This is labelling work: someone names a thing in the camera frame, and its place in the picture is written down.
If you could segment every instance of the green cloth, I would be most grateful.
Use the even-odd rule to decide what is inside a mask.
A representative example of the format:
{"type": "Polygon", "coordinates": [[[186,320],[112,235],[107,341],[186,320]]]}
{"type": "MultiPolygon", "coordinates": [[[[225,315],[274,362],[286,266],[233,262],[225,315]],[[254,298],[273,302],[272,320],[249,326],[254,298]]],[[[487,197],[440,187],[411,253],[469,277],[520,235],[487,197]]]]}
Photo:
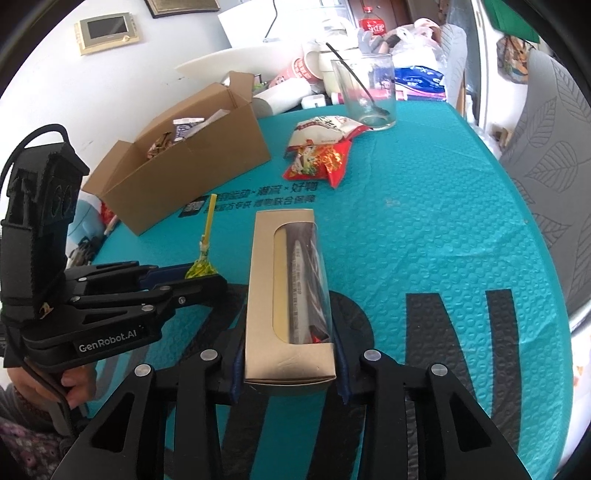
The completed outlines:
{"type": "Polygon", "coordinates": [[[533,43],[540,43],[540,36],[503,0],[483,0],[493,28],[533,43]]]}

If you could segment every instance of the white paper roll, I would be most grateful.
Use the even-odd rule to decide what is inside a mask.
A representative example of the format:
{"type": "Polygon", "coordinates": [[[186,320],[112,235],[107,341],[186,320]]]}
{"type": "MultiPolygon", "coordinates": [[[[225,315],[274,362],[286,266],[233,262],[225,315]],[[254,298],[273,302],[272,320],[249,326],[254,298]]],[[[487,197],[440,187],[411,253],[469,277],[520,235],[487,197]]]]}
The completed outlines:
{"type": "Polygon", "coordinates": [[[297,106],[302,98],[311,94],[312,88],[307,80],[288,79],[255,95],[252,99],[252,109],[257,118],[279,115],[297,106]]]}

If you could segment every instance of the brown wooden door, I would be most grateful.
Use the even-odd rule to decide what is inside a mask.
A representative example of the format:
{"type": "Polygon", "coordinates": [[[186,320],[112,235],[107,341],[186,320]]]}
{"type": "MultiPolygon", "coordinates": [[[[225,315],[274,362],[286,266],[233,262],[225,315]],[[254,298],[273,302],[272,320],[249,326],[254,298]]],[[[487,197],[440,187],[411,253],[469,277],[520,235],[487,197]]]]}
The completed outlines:
{"type": "Polygon", "coordinates": [[[411,23],[406,0],[349,0],[355,23],[363,18],[363,5],[372,7],[374,13],[386,23],[386,31],[411,23]]]}

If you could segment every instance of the red bottle label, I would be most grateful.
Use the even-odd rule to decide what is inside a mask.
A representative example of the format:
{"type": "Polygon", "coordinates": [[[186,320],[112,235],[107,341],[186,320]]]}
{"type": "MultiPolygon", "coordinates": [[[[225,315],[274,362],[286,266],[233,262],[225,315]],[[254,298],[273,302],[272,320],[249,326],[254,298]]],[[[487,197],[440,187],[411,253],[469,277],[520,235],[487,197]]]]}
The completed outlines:
{"type": "Polygon", "coordinates": [[[359,20],[359,26],[374,35],[386,33],[386,23],[381,18],[362,18],[359,20]]]}

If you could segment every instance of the glass cup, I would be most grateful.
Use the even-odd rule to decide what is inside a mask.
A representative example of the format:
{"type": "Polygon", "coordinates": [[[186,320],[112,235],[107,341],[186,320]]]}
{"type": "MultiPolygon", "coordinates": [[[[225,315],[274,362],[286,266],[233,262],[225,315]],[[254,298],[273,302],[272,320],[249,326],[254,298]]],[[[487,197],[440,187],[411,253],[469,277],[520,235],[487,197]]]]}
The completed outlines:
{"type": "Polygon", "coordinates": [[[349,116],[374,130],[393,127],[396,124],[396,88],[392,56],[371,54],[345,60],[359,81],[340,60],[331,62],[349,116]]]}

